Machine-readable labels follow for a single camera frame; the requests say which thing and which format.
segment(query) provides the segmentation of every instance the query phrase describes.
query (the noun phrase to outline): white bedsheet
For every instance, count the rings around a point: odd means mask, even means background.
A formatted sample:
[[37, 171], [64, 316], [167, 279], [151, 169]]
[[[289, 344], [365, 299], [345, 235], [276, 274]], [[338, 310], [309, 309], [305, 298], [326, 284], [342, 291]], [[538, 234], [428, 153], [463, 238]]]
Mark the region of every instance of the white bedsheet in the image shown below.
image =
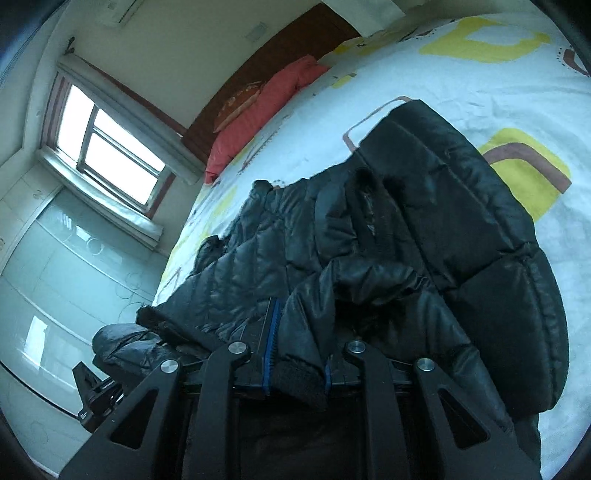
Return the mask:
[[154, 304], [188, 276], [202, 241], [223, 235], [254, 180], [283, 186], [345, 161], [343, 134], [350, 131], [358, 145], [392, 108], [421, 99], [485, 158], [495, 147], [519, 144], [551, 165], [550, 180], [522, 159], [492, 166], [534, 218], [569, 323], [566, 388], [540, 416], [542, 473], [550, 479], [591, 423], [591, 79], [541, 14], [470, 17], [396, 40], [385, 32], [338, 47], [335, 66], [294, 97], [213, 186], [203, 187]]

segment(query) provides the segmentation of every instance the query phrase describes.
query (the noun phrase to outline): red pillow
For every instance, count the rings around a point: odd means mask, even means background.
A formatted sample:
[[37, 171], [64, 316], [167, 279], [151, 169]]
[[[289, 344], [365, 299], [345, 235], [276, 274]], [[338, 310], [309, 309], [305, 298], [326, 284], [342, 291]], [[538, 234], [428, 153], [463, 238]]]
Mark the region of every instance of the red pillow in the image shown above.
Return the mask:
[[273, 75], [256, 101], [217, 135], [207, 161], [204, 182], [213, 183], [291, 97], [327, 71], [328, 68], [318, 65], [312, 55], [306, 55]]

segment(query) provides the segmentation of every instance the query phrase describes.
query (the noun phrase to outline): screw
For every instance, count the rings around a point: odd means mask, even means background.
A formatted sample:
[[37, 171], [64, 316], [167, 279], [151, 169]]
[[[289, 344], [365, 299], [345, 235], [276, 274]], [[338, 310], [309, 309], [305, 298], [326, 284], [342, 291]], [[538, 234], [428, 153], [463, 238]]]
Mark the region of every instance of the screw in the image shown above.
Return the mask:
[[162, 370], [165, 374], [171, 374], [176, 372], [178, 368], [178, 362], [176, 360], [165, 360], [160, 365], [160, 370]]
[[347, 350], [351, 353], [365, 352], [365, 344], [361, 340], [353, 340], [347, 344]]
[[228, 346], [228, 350], [230, 350], [230, 353], [234, 353], [235, 355], [240, 355], [241, 353], [246, 352], [247, 348], [248, 347], [244, 342], [234, 342], [230, 343], [230, 345]]
[[435, 370], [435, 362], [430, 358], [419, 358], [417, 360], [417, 367], [423, 370], [424, 372], [430, 372]]

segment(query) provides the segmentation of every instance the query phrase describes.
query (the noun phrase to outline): window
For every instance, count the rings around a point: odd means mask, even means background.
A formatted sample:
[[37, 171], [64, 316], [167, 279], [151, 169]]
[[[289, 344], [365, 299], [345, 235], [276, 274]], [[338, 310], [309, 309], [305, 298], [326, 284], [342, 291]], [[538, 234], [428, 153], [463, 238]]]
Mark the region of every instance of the window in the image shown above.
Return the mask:
[[174, 175], [79, 88], [57, 87], [48, 146], [95, 187], [151, 218]]

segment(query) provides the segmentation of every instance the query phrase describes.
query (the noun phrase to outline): air conditioner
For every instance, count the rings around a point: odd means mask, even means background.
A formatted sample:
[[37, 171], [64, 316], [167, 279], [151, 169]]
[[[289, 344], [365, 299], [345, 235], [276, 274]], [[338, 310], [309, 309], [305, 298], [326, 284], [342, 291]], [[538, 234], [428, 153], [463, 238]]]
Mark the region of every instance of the air conditioner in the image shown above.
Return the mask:
[[106, 0], [99, 12], [98, 21], [108, 27], [123, 27], [144, 0]]

